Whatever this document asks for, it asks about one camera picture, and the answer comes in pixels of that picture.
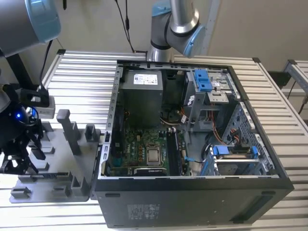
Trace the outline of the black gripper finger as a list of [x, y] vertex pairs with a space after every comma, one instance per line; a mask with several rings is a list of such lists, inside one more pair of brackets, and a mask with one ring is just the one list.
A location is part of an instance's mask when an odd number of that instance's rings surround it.
[[31, 127], [27, 127], [26, 135], [30, 140], [30, 147], [33, 149], [32, 152], [36, 159], [45, 160], [46, 156], [42, 151], [41, 147], [41, 139], [43, 138], [43, 128], [41, 125], [35, 125]]
[[22, 158], [3, 155], [3, 162], [0, 166], [1, 174], [24, 175], [37, 174], [39, 171], [29, 157]]

